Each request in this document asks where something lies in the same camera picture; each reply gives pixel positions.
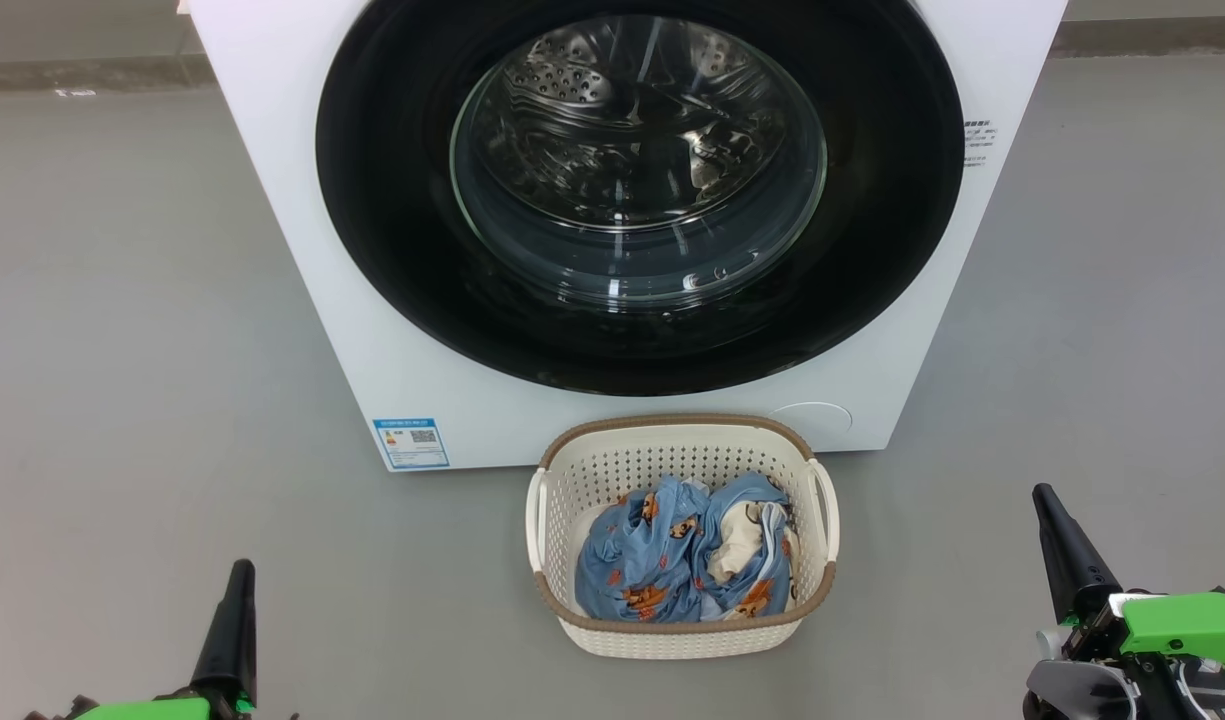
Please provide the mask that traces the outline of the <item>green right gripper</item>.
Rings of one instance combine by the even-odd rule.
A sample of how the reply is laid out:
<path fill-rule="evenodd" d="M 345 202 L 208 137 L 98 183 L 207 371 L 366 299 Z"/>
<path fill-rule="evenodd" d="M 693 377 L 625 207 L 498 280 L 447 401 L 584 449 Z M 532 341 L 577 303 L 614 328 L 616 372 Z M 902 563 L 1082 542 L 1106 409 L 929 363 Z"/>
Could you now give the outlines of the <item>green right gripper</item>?
<path fill-rule="evenodd" d="M 1031 489 L 1054 615 L 1060 719 L 1225 719 L 1225 593 L 1123 593 L 1050 484 Z"/>

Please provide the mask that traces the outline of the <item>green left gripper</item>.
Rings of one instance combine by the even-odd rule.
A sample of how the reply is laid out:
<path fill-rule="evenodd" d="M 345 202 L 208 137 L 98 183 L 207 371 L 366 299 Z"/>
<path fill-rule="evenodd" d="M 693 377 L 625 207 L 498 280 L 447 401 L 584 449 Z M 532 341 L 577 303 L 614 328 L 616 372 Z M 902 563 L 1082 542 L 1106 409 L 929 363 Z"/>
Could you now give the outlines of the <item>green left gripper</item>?
<path fill-rule="evenodd" d="M 71 710 L 27 719 L 255 719 L 257 703 L 256 569 L 251 560 L 232 564 L 216 605 L 190 688 L 152 700 L 99 703 L 76 696 Z"/>

